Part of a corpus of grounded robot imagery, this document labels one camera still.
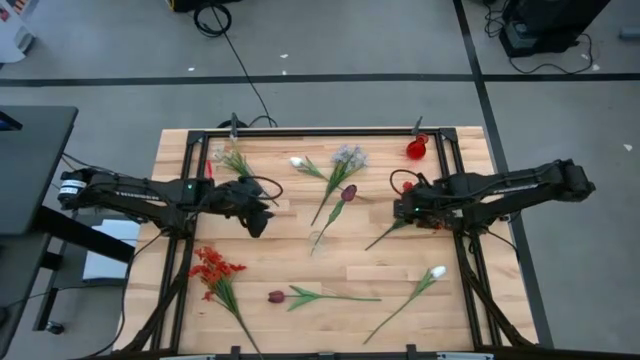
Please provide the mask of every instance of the flower bouquet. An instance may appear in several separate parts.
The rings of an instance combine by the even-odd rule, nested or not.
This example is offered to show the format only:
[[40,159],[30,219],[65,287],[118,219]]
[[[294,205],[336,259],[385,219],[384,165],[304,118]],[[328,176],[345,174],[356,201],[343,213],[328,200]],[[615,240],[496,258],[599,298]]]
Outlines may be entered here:
[[258,349],[258,345],[253,340],[247,325],[242,319],[240,314],[240,308],[238,307],[238,301],[233,292],[233,279],[239,271],[246,269],[244,265],[229,264],[222,259],[222,255],[217,251],[205,246],[201,249],[194,251],[196,255],[202,261],[201,265],[196,265],[189,271],[189,277],[198,275],[200,281],[205,284],[208,291],[204,293],[203,300],[213,301],[229,311],[238,321],[242,330],[251,341],[251,344],[258,352],[260,359],[262,359],[262,353]]
[[[316,215],[313,217],[311,221],[311,225],[316,222],[318,215],[320,214],[320,210],[324,204],[326,204],[327,200],[331,193],[333,193],[349,176],[355,174],[358,170],[367,166],[368,156],[365,154],[359,145],[356,145],[353,149],[349,148],[347,145],[342,145],[338,151],[333,154],[332,161],[335,164],[333,168],[333,172],[331,176],[327,180],[327,188],[324,193],[324,198],[320,203],[320,207],[318,207],[318,211]],[[316,177],[324,178],[324,175],[320,174],[318,169],[313,166],[313,164],[307,158],[308,167],[298,168],[299,171],[310,174]]]

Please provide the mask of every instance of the black table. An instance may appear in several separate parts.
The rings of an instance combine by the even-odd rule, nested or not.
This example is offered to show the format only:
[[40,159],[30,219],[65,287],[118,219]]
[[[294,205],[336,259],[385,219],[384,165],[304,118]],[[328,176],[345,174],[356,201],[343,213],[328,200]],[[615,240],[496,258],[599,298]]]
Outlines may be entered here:
[[[0,111],[23,125],[19,131],[0,131],[0,307],[29,296],[40,267],[59,269],[62,257],[47,251],[52,235],[128,262],[132,246],[42,206],[78,109],[1,106]],[[45,297],[41,312],[51,310],[52,293]],[[6,309],[0,325],[0,358],[9,348],[25,304]],[[45,315],[38,318],[46,320]]]

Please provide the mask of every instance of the red object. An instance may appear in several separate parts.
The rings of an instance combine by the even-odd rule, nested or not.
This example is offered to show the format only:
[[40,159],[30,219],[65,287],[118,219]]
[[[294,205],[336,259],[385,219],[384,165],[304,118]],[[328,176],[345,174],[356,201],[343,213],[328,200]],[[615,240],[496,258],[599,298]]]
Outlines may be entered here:
[[269,293],[269,302],[274,304],[280,304],[284,302],[284,293],[280,290],[272,291]]
[[356,192],[358,191],[358,187],[355,185],[349,185],[347,186],[346,189],[342,190],[342,194],[340,194],[340,197],[342,198],[342,200],[349,202],[351,200],[353,200],[354,197],[356,197]]
[[420,160],[427,152],[425,144],[429,142],[429,137],[425,134],[416,135],[416,139],[407,145],[407,156],[411,160]]
[[413,184],[410,181],[405,181],[402,184],[402,190],[404,190],[404,192],[407,192],[409,190],[413,189]]
[[207,160],[207,176],[213,179],[213,169],[211,168],[211,160]]
[[247,268],[244,265],[229,264],[222,260],[220,253],[208,246],[197,249],[194,253],[198,255],[202,264],[192,267],[189,276],[200,275],[200,280],[209,288],[210,291],[204,294],[203,300],[211,301],[212,289],[222,277],[230,277],[233,273]]

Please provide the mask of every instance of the lavender flower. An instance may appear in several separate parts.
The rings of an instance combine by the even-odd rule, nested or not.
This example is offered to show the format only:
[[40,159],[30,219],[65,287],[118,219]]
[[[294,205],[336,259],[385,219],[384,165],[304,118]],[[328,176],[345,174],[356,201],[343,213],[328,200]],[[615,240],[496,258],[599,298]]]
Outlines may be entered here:
[[368,156],[362,151],[362,148],[359,145],[356,145],[351,149],[347,145],[342,145],[336,151],[335,154],[331,157],[331,160],[335,164],[333,168],[333,173],[331,177],[328,179],[329,183],[327,184],[327,189],[325,190],[324,198],[320,203],[320,207],[318,208],[318,212],[313,217],[313,221],[311,221],[311,225],[316,222],[318,215],[320,214],[320,210],[329,199],[329,195],[340,187],[340,183],[346,180],[349,176],[353,175],[356,171],[367,166]]

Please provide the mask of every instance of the black stand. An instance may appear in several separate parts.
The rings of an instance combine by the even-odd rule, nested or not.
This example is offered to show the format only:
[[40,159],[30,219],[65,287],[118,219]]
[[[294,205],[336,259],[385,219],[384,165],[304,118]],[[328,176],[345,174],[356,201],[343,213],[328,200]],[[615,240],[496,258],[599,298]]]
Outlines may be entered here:
[[128,263],[134,247],[41,206],[33,222],[33,229],[76,244],[96,254]]

